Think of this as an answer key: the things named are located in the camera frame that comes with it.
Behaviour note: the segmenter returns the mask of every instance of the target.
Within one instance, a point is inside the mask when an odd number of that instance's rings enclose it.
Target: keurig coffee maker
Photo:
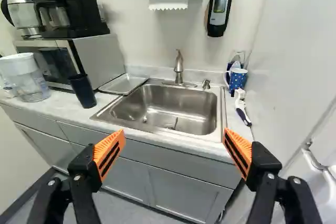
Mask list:
[[[35,11],[46,31],[44,38],[79,38],[109,34],[97,0],[34,0]]]

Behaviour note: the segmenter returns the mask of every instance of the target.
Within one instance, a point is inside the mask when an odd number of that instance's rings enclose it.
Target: sink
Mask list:
[[[147,132],[202,138],[221,132],[221,91],[162,84],[150,79],[126,97],[108,104],[91,119]]]

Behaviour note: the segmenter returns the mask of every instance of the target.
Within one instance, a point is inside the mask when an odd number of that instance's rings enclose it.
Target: dish brush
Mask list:
[[[251,127],[252,122],[251,122],[250,118],[247,116],[246,111],[245,111],[245,107],[246,107],[246,103],[244,102],[245,97],[246,97],[246,91],[244,89],[239,88],[239,89],[235,90],[236,111],[237,111],[238,115],[240,116],[240,118],[242,119],[242,121],[248,127]]]

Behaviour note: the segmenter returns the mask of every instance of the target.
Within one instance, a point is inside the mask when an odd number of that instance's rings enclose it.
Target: faucet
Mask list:
[[[174,72],[176,73],[175,82],[174,81],[164,81],[164,82],[162,82],[162,84],[172,85],[172,86],[182,86],[182,87],[188,87],[188,88],[197,87],[196,84],[183,81],[183,77],[182,77],[183,57],[182,57],[182,54],[181,54],[180,50],[177,49],[176,51],[177,51],[177,57],[176,57],[176,60],[175,60],[175,68],[174,68]]]
[[[176,57],[174,72],[176,73],[175,83],[182,84],[183,83],[183,78],[182,78],[183,57],[182,57],[181,51],[179,50],[177,50],[177,57]]]
[[[210,89],[210,80],[205,79],[202,83],[202,88],[203,88],[203,90]]]

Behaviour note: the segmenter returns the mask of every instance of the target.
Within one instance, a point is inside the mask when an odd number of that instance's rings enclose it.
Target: refrigerator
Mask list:
[[[248,59],[246,112],[253,140],[306,180],[323,223],[336,223],[336,2],[264,0]],[[246,223],[245,186],[221,224]],[[273,224],[285,223],[279,205]]]

